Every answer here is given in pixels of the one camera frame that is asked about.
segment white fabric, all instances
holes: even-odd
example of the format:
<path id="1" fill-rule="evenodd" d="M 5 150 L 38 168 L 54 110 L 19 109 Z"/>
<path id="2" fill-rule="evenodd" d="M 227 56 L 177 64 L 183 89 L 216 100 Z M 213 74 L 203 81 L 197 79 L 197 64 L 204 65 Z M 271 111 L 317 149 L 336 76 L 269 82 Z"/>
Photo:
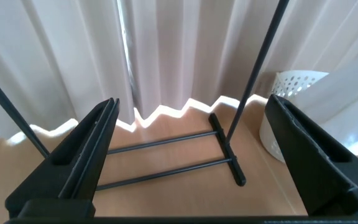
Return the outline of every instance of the white fabric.
<path id="1" fill-rule="evenodd" d="M 358 58 L 297 94 L 291 101 L 358 155 Z"/>
<path id="2" fill-rule="evenodd" d="M 238 99 L 277 3 L 0 0 L 0 86 L 45 129 L 109 97 L 130 124 L 134 106 L 146 118 L 188 98 Z M 291 0 L 263 71 L 331 72 L 356 55 L 358 1 Z M 0 108 L 0 135 L 17 131 Z"/>

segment black metal rack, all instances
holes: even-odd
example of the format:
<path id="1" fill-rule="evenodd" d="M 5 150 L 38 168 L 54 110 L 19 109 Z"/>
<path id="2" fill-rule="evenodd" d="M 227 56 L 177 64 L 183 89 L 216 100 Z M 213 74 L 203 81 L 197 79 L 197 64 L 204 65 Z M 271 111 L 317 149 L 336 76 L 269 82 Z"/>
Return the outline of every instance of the black metal rack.
<path id="1" fill-rule="evenodd" d="M 213 165 L 217 165 L 217 164 L 222 164 L 225 162 L 228 163 L 230 170 L 232 172 L 232 175 L 234 177 L 234 180 L 236 181 L 236 184 L 238 186 L 244 186 L 246 184 L 246 177 L 240 168 L 240 165 L 237 161 L 236 155 L 233 153 L 233 151 L 231 149 L 230 140 L 231 140 L 232 135 L 236 129 L 236 126 L 240 120 L 240 117 L 241 117 L 241 114 L 242 114 L 244 107 L 246 105 L 247 99 L 250 96 L 252 87 L 255 84 L 257 76 L 258 76 L 260 69 L 262 67 L 262 64 L 265 60 L 265 57 L 269 50 L 270 44 L 273 41 L 274 35 L 277 31 L 278 25 L 280 24 L 280 21 L 281 21 L 282 16 L 285 12 L 285 8 L 287 7 L 288 2 L 289 2 L 289 0 L 280 0 L 280 2 L 277 5 L 276 11 L 273 15 L 272 21 L 270 23 L 267 34 L 266 34 L 263 44 L 261 46 L 260 52 L 257 56 L 256 61 L 255 61 L 254 67 L 250 74 L 249 81 L 248 81 L 247 86 L 244 90 L 243 96 L 239 103 L 239 107 L 238 107 L 238 109 L 236 111 L 236 115 L 234 116 L 234 119 L 231 123 L 231 126 L 227 133 L 227 136 L 225 136 L 224 131 L 223 131 L 216 115 L 214 113 L 211 113 L 209 116 L 209 122 L 211 123 L 212 131 L 208 131 L 205 133 L 189 134 L 186 136 L 180 136 L 180 137 L 175 137 L 175 138 L 171 138 L 171 139 L 163 139 L 163 140 L 159 140 L 159 141 L 148 142 L 148 143 L 139 144 L 139 145 L 135 145 L 135 146 L 127 146 L 127 147 L 122 147 L 119 149 L 112 149 L 112 150 L 108 151 L 108 154 L 115 154 L 115 153 L 119 153 L 119 152 L 138 150 L 138 149 L 143 149 L 146 147 L 158 146 L 161 144 L 167 144 L 167 143 L 177 142 L 177 141 L 184 141 L 184 140 L 188 140 L 188 139 L 200 138 L 203 136 L 209 136 L 209 135 L 215 134 L 216 138 L 218 139 L 219 145 L 221 146 L 222 152 L 224 154 L 224 158 L 215 160 L 215 161 L 204 162 L 204 163 L 193 165 L 193 166 L 174 169 L 174 170 L 170 170 L 170 171 L 166 171 L 166 172 L 160 172 L 160 173 L 156 173 L 156 174 L 145 175 L 142 177 L 136 177 L 133 179 L 122 180 L 122 181 L 114 182 L 111 184 L 100 185 L 96 188 L 96 190 L 103 190 L 103 189 L 109 189 L 112 187 L 133 184 L 136 182 L 155 179 L 155 178 L 159 178 L 159 177 L 165 177 L 168 175 L 178 174 L 181 172 L 187 172 L 187 171 L 191 171 L 191 170 L 195 170 L 195 169 L 200 169 L 200 168 L 209 167 L 209 166 L 213 166 Z M 41 141 L 35 135 L 33 130 L 31 130 L 30 126 L 26 123 L 26 121 L 20 115 L 20 113 L 15 109 L 14 105 L 9 101 L 8 97 L 4 94 L 4 92 L 1 89 L 0 89 L 0 105 L 4 108 L 4 110 L 8 113 L 8 115 L 13 119 L 13 121 L 18 125 L 18 127 L 20 127 L 20 129 L 23 131 L 23 133 L 32 141 L 32 143 L 40 151 L 40 153 L 45 158 L 47 158 L 49 155 L 49 152 L 46 150 L 45 146 L 41 143 Z"/>

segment white basket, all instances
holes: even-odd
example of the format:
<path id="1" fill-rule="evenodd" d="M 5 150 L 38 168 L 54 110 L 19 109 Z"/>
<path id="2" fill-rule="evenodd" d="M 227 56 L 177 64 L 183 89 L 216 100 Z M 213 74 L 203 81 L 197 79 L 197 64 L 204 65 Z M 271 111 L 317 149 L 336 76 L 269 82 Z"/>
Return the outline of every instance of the white basket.
<path id="1" fill-rule="evenodd" d="M 325 77 L 326 72 L 306 70 L 292 70 L 276 74 L 271 93 L 286 99 L 293 98 L 300 91 L 305 91 L 318 80 Z M 276 159 L 285 162 L 281 150 L 276 142 L 272 128 L 267 121 L 266 115 L 259 129 L 259 136 L 266 150 Z"/>

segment perforated plastic basket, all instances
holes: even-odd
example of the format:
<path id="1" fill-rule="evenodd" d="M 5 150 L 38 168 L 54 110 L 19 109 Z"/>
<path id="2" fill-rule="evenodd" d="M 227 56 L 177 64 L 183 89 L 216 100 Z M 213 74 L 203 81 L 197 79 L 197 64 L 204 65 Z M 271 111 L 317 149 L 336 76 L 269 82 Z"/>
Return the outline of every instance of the perforated plastic basket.
<path id="1" fill-rule="evenodd" d="M 327 74 L 326 72 L 306 70 L 292 70 L 277 73 L 271 93 L 291 100 L 297 93 L 307 91 L 311 85 L 315 84 Z M 266 115 L 264 115 L 262 120 L 259 136 L 266 150 L 276 159 L 285 162 Z"/>

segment wooden floor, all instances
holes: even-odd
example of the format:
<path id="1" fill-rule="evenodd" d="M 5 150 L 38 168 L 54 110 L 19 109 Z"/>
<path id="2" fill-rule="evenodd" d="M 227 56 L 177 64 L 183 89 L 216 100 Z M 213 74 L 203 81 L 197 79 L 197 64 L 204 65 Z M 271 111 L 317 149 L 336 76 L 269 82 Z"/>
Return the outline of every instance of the wooden floor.
<path id="1" fill-rule="evenodd" d="M 234 133 L 231 146 L 247 183 L 238 187 L 227 164 L 96 192 L 97 216 L 225 216 L 306 215 L 285 164 L 261 146 L 259 126 L 264 104 L 252 101 Z M 219 105 L 214 111 L 229 128 L 235 109 Z M 160 116 L 148 128 L 130 133 L 116 128 L 110 147 L 153 141 L 210 130 L 208 114 L 189 109 L 182 118 Z M 64 136 L 41 136 L 49 150 Z M 140 175 L 222 158 L 214 136 L 110 155 L 99 180 L 107 184 Z M 0 223 L 7 220 L 4 199 L 42 161 L 26 140 L 8 146 L 0 140 Z"/>

